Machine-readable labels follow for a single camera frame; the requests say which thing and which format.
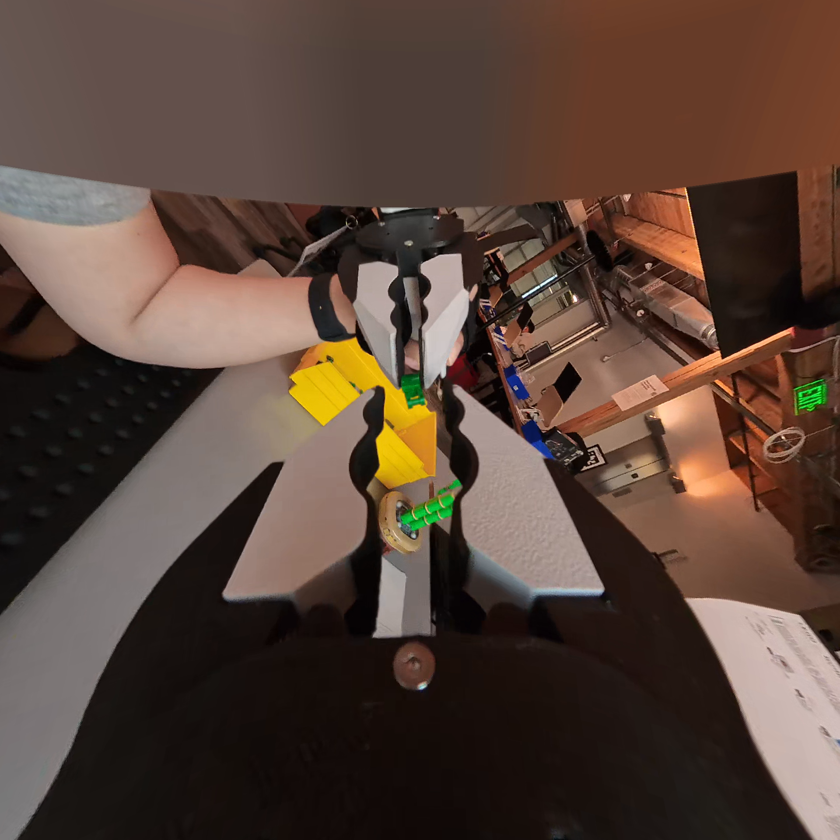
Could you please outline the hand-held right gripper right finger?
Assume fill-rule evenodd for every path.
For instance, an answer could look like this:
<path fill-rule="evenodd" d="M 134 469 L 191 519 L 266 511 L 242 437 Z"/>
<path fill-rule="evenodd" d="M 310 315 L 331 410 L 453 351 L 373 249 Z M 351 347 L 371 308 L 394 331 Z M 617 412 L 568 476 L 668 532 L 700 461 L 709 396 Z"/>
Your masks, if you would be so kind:
<path fill-rule="evenodd" d="M 605 593 L 543 457 L 460 386 L 442 384 L 448 469 L 459 483 L 448 537 L 434 552 L 440 627 L 478 632 L 491 610 Z"/>

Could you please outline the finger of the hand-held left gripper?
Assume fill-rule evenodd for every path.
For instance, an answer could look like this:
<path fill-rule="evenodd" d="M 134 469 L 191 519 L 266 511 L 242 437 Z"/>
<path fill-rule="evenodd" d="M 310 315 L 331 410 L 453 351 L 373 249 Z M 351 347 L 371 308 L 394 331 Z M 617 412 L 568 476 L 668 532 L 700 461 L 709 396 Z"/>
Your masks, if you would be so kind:
<path fill-rule="evenodd" d="M 359 267 L 354 311 L 369 352 L 388 381 L 401 387 L 413 323 L 397 266 L 373 261 Z"/>
<path fill-rule="evenodd" d="M 418 339 L 441 344 L 443 356 L 467 320 L 469 313 L 469 292 L 465 287 L 463 257 L 460 253 L 438 255 L 419 268 L 419 300 L 421 304 L 421 325 Z M 420 371 L 423 388 L 432 387 L 438 377 L 446 373 Z"/>

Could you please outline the silver air duct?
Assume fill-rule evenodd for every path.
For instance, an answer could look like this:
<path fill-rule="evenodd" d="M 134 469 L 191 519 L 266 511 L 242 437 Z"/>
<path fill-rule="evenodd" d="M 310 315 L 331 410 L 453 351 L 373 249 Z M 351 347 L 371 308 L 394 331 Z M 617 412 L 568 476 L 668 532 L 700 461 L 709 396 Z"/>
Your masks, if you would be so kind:
<path fill-rule="evenodd" d="M 605 283 L 626 304 L 645 310 L 710 350 L 719 350 L 711 310 L 690 294 L 696 280 L 684 270 L 662 261 L 637 261 L 617 266 Z"/>

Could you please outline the grey metal cabinet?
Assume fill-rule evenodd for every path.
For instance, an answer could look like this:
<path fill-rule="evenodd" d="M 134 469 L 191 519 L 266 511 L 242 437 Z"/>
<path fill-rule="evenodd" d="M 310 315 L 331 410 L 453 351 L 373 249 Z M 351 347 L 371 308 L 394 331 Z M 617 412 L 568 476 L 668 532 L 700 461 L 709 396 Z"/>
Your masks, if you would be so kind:
<path fill-rule="evenodd" d="M 610 509 L 686 493 L 661 436 L 648 435 L 605 456 L 606 466 L 576 479 Z"/>

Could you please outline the person's left hand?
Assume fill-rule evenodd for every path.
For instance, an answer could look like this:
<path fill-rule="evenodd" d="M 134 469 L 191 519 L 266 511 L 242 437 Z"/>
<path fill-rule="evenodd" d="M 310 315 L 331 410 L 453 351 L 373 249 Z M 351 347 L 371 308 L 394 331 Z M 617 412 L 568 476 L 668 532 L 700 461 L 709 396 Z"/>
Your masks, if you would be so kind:
<path fill-rule="evenodd" d="M 441 344 L 424 341 L 423 346 L 416 340 L 409 340 L 404 347 L 404 368 L 408 372 L 420 371 L 440 373 L 444 368 L 451 367 L 465 347 L 465 337 L 459 333 L 448 348 L 446 357 L 443 356 Z"/>

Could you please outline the grey shirt sleeve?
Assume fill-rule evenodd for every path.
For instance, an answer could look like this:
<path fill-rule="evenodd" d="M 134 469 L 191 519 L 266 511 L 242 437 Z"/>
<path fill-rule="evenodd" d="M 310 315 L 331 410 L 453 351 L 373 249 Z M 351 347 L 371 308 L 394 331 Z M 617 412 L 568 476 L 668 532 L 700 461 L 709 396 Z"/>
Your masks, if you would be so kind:
<path fill-rule="evenodd" d="M 1 212 L 45 224 L 94 227 L 135 217 L 151 201 L 145 187 L 1 167 Z"/>

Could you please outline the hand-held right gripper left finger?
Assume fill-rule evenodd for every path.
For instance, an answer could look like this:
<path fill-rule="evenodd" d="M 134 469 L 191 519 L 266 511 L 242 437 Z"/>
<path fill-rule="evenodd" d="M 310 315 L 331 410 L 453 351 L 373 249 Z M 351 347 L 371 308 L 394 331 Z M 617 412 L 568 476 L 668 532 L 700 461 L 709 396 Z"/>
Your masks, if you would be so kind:
<path fill-rule="evenodd" d="M 382 539 L 369 492 L 384 427 L 381 386 L 359 395 L 283 463 L 223 590 L 226 602 L 285 602 L 339 612 L 372 636 Z"/>

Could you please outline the black wristband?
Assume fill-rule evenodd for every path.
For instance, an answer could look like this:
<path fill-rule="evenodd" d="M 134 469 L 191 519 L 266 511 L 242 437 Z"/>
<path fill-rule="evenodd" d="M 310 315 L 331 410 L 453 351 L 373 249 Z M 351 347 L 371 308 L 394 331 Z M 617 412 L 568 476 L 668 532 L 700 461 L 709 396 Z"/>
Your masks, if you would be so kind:
<path fill-rule="evenodd" d="M 323 342 L 339 343 L 355 337 L 355 329 L 343 326 L 331 298 L 333 275 L 323 273 L 311 278 L 308 286 L 308 305 L 311 320 Z"/>

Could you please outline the black flat panel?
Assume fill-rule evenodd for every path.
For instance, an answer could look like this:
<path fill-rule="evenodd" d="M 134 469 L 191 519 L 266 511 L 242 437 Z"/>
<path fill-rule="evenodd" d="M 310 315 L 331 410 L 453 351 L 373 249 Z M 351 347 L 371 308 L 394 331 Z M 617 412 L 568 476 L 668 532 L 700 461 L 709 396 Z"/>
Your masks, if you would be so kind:
<path fill-rule="evenodd" d="M 789 171 L 686 189 L 722 356 L 795 323 L 802 304 L 797 187 Z"/>

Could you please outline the white printed paper sheet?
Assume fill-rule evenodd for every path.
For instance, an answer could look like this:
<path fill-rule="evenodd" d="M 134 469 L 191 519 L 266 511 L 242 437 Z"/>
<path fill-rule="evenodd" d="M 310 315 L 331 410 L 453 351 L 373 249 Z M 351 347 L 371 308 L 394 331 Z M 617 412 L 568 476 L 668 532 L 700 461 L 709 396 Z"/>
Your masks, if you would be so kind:
<path fill-rule="evenodd" d="M 753 743 L 810 838 L 839 838 L 839 668 L 798 615 L 709 598 L 687 604 Z"/>

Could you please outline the person's left forearm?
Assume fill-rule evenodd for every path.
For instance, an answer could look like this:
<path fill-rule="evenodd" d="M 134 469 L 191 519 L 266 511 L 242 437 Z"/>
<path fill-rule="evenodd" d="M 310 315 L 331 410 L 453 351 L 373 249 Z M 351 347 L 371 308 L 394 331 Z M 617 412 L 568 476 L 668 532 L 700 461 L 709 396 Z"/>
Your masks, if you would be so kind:
<path fill-rule="evenodd" d="M 319 343 L 309 279 L 184 266 L 151 202 L 131 218 L 97 226 L 2 213 L 1 239 L 64 322 L 128 360 L 224 368 Z"/>

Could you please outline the black studded floor mat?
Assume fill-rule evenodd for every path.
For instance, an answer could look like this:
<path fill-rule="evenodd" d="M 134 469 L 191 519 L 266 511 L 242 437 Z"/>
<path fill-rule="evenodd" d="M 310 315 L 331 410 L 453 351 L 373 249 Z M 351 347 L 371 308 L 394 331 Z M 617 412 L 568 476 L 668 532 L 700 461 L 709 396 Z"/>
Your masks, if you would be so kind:
<path fill-rule="evenodd" d="M 43 363 L 2 357 L 2 610 L 220 372 L 89 344 Z"/>

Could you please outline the white paper notice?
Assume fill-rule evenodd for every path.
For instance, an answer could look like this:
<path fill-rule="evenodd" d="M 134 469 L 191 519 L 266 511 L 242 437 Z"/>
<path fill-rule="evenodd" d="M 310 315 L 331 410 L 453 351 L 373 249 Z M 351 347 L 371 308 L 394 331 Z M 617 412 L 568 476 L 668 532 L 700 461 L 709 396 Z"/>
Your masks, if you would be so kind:
<path fill-rule="evenodd" d="M 636 382 L 612 395 L 612 401 L 622 412 L 641 406 L 649 400 L 666 394 L 669 387 L 655 374 Z"/>

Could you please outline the yellow plastic bin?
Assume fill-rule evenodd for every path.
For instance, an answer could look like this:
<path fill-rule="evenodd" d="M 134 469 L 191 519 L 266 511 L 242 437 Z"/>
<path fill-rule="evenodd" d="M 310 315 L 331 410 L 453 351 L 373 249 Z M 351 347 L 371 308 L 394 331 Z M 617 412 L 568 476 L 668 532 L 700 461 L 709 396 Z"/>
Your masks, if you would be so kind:
<path fill-rule="evenodd" d="M 290 395 L 321 425 L 358 396 L 384 388 L 384 426 L 376 440 L 375 477 L 388 490 L 436 476 L 437 419 L 425 401 L 409 403 L 356 339 L 321 343 L 301 357 L 290 374 Z"/>

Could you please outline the lego bamboo model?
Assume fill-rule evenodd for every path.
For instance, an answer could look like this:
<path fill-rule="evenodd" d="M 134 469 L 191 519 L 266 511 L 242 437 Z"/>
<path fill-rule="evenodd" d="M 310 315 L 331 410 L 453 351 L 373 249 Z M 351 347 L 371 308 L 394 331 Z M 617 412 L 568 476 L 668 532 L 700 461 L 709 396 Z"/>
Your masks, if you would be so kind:
<path fill-rule="evenodd" d="M 458 479 L 436 489 L 431 483 L 430 498 L 412 500 L 399 489 L 387 489 L 374 478 L 367 490 L 376 504 L 376 521 L 383 556 L 409 555 L 424 545 L 424 534 L 433 525 L 446 522 L 454 513 L 455 500 L 463 486 Z"/>

